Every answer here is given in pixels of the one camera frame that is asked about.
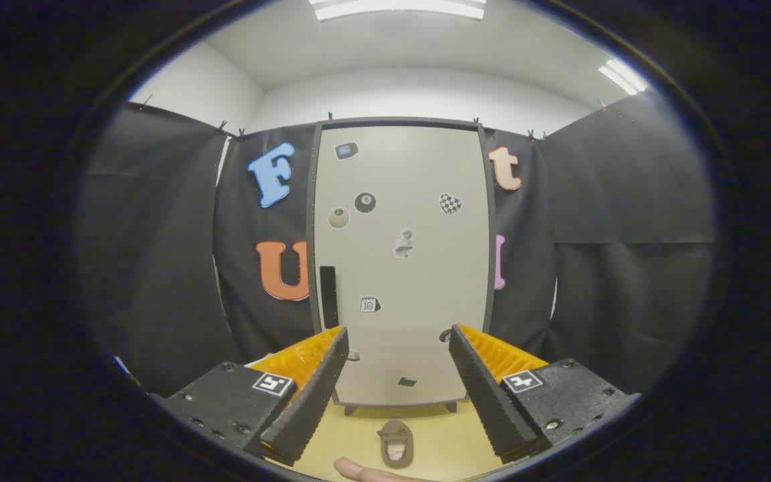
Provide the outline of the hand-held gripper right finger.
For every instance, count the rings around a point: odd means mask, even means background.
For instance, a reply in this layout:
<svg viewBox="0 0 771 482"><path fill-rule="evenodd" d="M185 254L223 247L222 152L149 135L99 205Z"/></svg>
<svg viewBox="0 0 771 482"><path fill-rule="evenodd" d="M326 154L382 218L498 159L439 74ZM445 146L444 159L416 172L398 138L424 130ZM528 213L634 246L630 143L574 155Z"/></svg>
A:
<svg viewBox="0 0 771 482"><path fill-rule="evenodd" d="M639 399L574 359L547 362L474 327L453 325L448 351L505 464L572 442Z"/></svg>

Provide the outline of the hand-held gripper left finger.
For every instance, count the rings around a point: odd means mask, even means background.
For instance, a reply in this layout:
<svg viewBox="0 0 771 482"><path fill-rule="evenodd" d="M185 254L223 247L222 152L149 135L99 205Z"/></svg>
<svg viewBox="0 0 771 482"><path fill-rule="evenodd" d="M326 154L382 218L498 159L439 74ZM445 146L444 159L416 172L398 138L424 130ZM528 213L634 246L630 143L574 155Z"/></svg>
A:
<svg viewBox="0 0 771 482"><path fill-rule="evenodd" d="M348 355L346 327L331 327L251 366L224 361L154 400L225 452L291 466L315 434Z"/></svg>

